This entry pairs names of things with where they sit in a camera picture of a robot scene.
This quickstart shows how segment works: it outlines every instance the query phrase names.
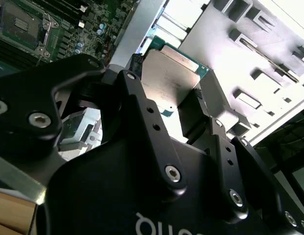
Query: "cable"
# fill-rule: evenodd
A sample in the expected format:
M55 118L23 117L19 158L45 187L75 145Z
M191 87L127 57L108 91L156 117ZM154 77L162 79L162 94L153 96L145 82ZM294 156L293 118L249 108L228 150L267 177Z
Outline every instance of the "cable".
M293 131L291 132L294 136L296 136L296 137L298 137L298 138L300 138L300 139L302 139L302 141L304 142L304 139L303 138L301 138L298 134L296 134L296 133L294 133Z
M288 124L288 125L286 125L286 126L280 128L280 129L274 131L273 133L271 133L271 135L274 134L274 133L277 133L277 132L279 132L279 131L281 131L281 130L283 130L284 128L286 128L286 127L288 127L288 126L291 126L291 125L293 125L293 124L295 124L295 123L298 123L298 122L300 122L300 121L303 121L303 120L304 120L304 118L302 118L301 120L295 121L294 123L290 123L290 124Z
M287 148L289 148L290 150L293 150L293 151L301 151L302 149L301 148L293 148L293 147L290 147L288 146L289 144L292 144L292 143L295 143L295 142L298 142L298 141L301 141L302 139L298 139L298 140L295 140L295 141L291 141L291 142L288 142L288 143L283 143L283 144L280 144L280 146L285 146ZM268 148L267 146L262 146L262 147L256 147L255 149L264 149L264 148Z
M304 136L300 139L297 139L295 141L291 141L291 142L288 142L288 143L282 143L281 146L285 146L285 145L288 145L288 144L292 144L292 143L296 143L296 142L299 142L299 141L302 141L304 139Z

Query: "electronic components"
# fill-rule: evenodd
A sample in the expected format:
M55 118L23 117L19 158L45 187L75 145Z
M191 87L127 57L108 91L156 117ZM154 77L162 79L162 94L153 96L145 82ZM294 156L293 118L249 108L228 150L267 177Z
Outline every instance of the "electronic components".
M98 36L101 36L101 35L103 34L103 30L98 29L98 30L96 31L96 33L97 33Z
M142 85L161 114L170 117L208 71L201 63L155 36L144 56Z
M55 0L48 2L59 5ZM124 4L132 8L134 2ZM116 49L111 38L121 30L126 16L120 5L112 6L110 0L103 0L102 3L89 0L88 6L77 6L81 8L79 18L76 9L54 15L59 11L53 10L52 13L47 5L42 1L0 0L0 40L32 56L37 61L34 66L80 53L109 62L107 58Z

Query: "metal enclosure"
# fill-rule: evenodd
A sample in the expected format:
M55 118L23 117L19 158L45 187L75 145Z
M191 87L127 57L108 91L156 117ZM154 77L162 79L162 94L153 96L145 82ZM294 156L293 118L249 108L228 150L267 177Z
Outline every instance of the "metal enclosure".
M252 145L304 108L304 39L259 1L211 2L179 49L214 70L232 109L246 116ZM241 43L250 40L273 62L300 78L294 83ZM258 102L251 107L238 92Z

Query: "black metal bracket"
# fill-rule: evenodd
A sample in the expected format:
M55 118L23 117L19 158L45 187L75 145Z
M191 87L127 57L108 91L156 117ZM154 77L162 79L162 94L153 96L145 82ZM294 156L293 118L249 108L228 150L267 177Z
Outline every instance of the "black metal bracket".
M274 160L278 164L278 167L282 171L283 175L287 179L288 183L290 184L290 186L292 187L296 196L298 197L298 199L300 200L301 204L304 207L304 190L301 187L301 185L299 184L299 182L297 181L297 179L295 178L295 176L293 175L293 172L288 170L288 167L290 167L290 166L294 165L294 163L296 163L295 159L292 159L292 157L291 157L292 161L290 161L290 162L292 162L292 163L290 165L284 164L282 156L281 156L281 149L275 143L270 144L268 146L268 150L271 153L271 155L273 156Z
M142 80L142 67L143 56L139 54L133 54L126 66L126 69L135 73L140 78L140 80Z
M178 106L178 112L183 136L193 144L205 132L210 118L200 84Z
M223 124L205 114L205 102L187 125L193 146L182 144L168 135L139 76L104 72L79 55L0 78L7 106L0 114L0 178L14 178L18 187L10 186L37 202L46 194L41 219L50 233L150 233L144 223L152 234L165 224L169 234L269 234L268 228L304 234L302 212L248 143L227 141ZM16 92L7 95L7 83ZM104 126L115 127L107 143L65 163L54 148L61 132L55 94L70 85L63 115L92 105L103 111ZM188 98L202 101L201 94L194 90ZM50 124L31 125L34 112ZM254 209L262 209L262 218Z
M235 148L227 141L225 127L219 120L211 117L205 129L193 146L205 150L216 163L219 185L215 190L223 207L219 216L229 223L237 223L248 216L248 203Z
M238 137L231 143L237 152L247 199L255 209L261 210L262 219L273 234L304 234L304 214L258 153Z

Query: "metal plate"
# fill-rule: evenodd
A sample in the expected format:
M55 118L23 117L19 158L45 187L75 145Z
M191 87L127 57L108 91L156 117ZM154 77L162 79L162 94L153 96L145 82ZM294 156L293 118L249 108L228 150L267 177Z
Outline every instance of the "metal plate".
M122 39L114 52L110 64L126 67L136 53L152 23L159 15L165 0L141 0Z
M147 98L173 112L200 81L200 76L157 50L150 50L142 69Z
M193 72L196 72L199 67L197 63L189 60L167 45L162 48L161 52Z
M301 104L304 101L304 87L302 86L304 65L294 59L292 53L297 50L297 47L304 45L304 40L257 0L253 0L253 7L264 11L274 19L276 26L270 32L262 30L247 17L239 23L235 23L214 8L213 4L209 4L179 50L214 70L232 109L246 116L253 125L245 136L246 140L251 141L251 144L254 145L269 134L268 128L278 122L280 125L283 124L282 118L286 117L284 119L286 122L292 117L290 112L303 106ZM267 61L232 41L229 33L234 28L256 43L257 48L275 63L288 66L301 77L300 83L288 84L288 81L276 73ZM292 102L286 103L279 93L269 93L267 89L259 85L251 77L257 69L262 70L279 83L285 97L291 99ZM236 100L234 92L237 89L262 103L263 109L255 110ZM271 116L268 114L269 112L273 112L275 115Z
M85 111L70 115L64 121L65 126L65 138L61 141L61 145L77 143L82 141L82 138L86 131L88 131L86 137L89 135L93 126L98 120L100 120L101 114L97 109L86 108Z
M248 218L235 225L219 219L214 214L219 213L216 205L221 203L215 197L217 177L212 177L216 165L192 146L176 141L173 145L184 166L188 185L183 196L166 204L159 203L159 192L149 187L146 176L149 168L144 167L144 174L140 175L132 168L125 141L113 146L107 143L73 159L49 184L45 206L50 234L94 231L101 231L102 235L271 234L252 208Z

